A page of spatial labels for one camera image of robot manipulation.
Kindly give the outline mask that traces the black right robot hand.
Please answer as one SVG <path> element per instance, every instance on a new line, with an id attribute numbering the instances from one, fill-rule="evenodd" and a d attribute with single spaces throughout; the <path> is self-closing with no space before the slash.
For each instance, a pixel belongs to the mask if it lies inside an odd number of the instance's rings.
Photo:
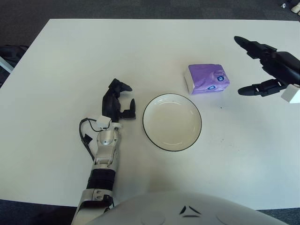
<path id="1" fill-rule="evenodd" d="M 235 42 L 247 51 L 252 59 L 258 59 L 262 69 L 271 75 L 273 79 L 258 84 L 252 84 L 238 89 L 242 96 L 269 96 L 280 92 L 289 84 L 300 83 L 300 60 L 289 52 L 278 52 L 276 48 L 249 41 L 243 37 L 235 36 Z"/>

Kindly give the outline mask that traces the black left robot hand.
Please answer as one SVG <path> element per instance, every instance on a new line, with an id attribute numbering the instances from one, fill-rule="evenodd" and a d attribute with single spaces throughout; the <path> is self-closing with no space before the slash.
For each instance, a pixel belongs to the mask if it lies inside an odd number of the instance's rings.
<path id="1" fill-rule="evenodd" d="M 120 119 L 134 120 L 136 118 L 134 99 L 131 100 L 129 109 L 121 111 L 119 97 L 121 92 L 124 91 L 132 91 L 132 88 L 117 79 L 113 79 L 103 97 L 102 115 L 109 117 L 112 122 L 119 122 Z"/>

